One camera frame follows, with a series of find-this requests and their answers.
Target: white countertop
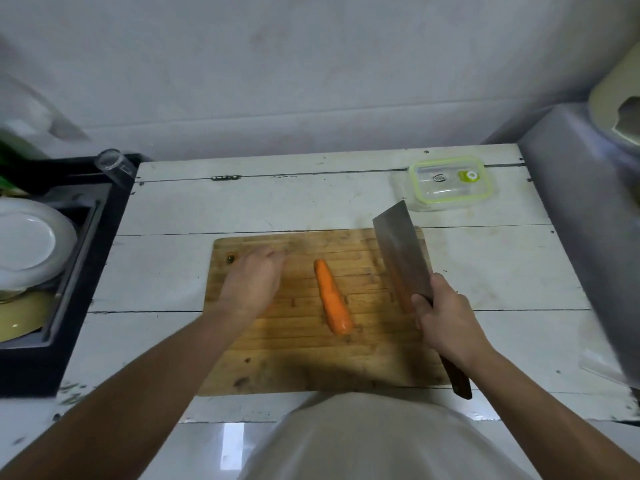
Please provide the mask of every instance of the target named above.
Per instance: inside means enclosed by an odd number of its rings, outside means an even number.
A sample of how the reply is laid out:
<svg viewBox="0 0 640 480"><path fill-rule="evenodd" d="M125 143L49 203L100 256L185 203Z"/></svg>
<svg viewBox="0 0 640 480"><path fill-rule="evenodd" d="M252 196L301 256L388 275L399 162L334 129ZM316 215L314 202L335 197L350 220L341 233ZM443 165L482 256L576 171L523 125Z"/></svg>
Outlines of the white countertop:
<svg viewBox="0 0 640 480"><path fill-rule="evenodd" d="M468 209L412 213L434 270L469 297L494 346L562 403L585 419L637 420L627 387L578 366L580 323L595 317L516 145L150 162L140 167L55 402L0 401L9 426L0 461L202 311L215 239L372 227L402 197L401 169L466 155L489 167L498 194ZM211 179L222 175L242 178ZM314 394L196 397L182 421L274 421ZM498 419L477 390L471 401L450 387L390 394Z"/></svg>

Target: carrot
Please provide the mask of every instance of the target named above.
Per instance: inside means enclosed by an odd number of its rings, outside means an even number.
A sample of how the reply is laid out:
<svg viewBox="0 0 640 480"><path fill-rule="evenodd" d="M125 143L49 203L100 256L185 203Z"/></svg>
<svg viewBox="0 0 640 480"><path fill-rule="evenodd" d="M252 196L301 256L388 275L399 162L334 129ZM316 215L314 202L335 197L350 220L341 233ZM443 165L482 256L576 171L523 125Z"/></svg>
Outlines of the carrot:
<svg viewBox="0 0 640 480"><path fill-rule="evenodd" d="M320 298L324 306L326 323L336 335L348 335L353 330L353 320L342 295L335 284L331 270L324 259L314 261L316 279L320 288Z"/></svg>

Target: white plate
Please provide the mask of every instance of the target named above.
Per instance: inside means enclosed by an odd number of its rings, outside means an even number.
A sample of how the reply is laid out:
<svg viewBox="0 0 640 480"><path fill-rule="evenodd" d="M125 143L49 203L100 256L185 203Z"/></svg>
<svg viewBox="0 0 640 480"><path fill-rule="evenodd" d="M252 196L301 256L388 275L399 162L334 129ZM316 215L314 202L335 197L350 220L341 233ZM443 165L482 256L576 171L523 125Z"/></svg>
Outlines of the white plate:
<svg viewBox="0 0 640 480"><path fill-rule="evenodd" d="M60 274L76 241L73 224L57 210L0 198L0 289L29 288Z"/></svg>

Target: wall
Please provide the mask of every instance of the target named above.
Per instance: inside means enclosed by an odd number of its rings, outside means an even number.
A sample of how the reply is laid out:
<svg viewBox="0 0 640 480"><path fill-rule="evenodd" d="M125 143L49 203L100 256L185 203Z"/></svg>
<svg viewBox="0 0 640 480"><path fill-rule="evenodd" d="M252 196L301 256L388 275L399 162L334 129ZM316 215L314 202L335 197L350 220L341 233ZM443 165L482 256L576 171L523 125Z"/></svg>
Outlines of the wall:
<svg viewBox="0 0 640 480"><path fill-rule="evenodd" d="M2 0L5 69L155 159L480 143L584 94L640 0Z"/></svg>

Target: wooden cutting board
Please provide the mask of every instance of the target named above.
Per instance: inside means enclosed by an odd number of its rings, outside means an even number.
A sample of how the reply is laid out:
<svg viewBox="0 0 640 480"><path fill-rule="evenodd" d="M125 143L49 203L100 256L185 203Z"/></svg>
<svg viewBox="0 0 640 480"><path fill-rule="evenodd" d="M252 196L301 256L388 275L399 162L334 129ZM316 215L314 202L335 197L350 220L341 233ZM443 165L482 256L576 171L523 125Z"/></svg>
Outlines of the wooden cutting board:
<svg viewBox="0 0 640 480"><path fill-rule="evenodd" d="M416 228L429 263L424 236ZM214 242L205 310L232 266L229 255L268 244L287 260L274 302L225 352L199 395L355 391L450 384L436 352L403 315L373 229L230 237ZM314 260L324 258L355 322L346 337L326 325Z"/></svg>

